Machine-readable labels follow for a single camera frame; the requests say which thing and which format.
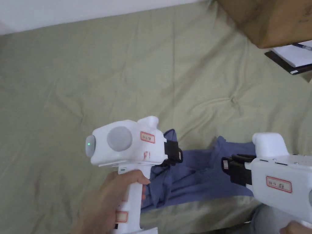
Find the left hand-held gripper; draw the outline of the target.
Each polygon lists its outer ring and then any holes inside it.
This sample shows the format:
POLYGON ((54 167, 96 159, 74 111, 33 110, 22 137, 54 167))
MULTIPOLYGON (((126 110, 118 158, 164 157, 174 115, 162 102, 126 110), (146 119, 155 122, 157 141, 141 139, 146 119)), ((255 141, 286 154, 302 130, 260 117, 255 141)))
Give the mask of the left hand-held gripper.
MULTIPOLYGON (((117 121, 92 132, 86 138, 86 155, 93 165, 118 168, 118 174, 140 170, 150 178, 156 165, 175 166, 183 162, 183 152, 175 141, 158 129, 159 119, 148 116, 138 121, 117 121)), ((140 227, 143 186, 134 183, 118 206, 113 234, 157 234, 158 228, 140 227)))

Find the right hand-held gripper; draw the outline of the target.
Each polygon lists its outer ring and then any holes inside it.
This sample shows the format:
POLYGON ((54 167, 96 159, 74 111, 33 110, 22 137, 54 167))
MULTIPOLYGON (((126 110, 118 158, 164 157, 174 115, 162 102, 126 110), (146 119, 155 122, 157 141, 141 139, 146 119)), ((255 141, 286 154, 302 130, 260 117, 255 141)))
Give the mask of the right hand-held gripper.
POLYGON ((255 155, 222 157, 222 170, 230 171, 232 183, 245 186, 271 208, 277 227, 293 220, 311 227, 312 157, 290 154, 278 133, 256 133, 252 142, 255 155))

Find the person's left hand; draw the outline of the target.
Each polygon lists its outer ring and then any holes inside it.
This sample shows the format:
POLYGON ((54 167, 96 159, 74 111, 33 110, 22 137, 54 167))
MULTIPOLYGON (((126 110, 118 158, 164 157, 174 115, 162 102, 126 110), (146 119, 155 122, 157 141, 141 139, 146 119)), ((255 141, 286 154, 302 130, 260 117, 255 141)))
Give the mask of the person's left hand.
POLYGON ((109 234, 115 226, 116 211, 126 195, 128 186, 150 183, 140 170, 108 174, 100 189, 87 202, 82 217, 74 225, 72 234, 109 234))

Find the person's right hand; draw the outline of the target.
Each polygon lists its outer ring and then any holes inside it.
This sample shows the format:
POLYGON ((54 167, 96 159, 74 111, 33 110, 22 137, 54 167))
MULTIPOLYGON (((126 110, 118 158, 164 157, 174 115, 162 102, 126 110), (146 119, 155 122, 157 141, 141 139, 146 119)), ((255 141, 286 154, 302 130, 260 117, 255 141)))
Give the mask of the person's right hand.
POLYGON ((312 234, 312 229, 298 222, 291 221, 280 230, 280 234, 312 234))

